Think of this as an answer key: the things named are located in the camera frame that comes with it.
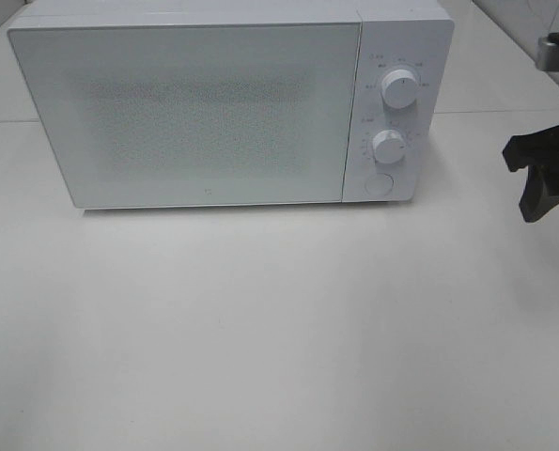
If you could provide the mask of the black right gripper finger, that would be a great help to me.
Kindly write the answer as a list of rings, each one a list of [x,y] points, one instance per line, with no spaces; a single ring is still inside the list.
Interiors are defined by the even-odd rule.
[[[535,223],[559,205],[559,167],[528,164],[527,168],[520,212],[526,223]]]
[[[503,150],[510,172],[536,166],[559,172],[559,125],[525,135],[512,136]]]

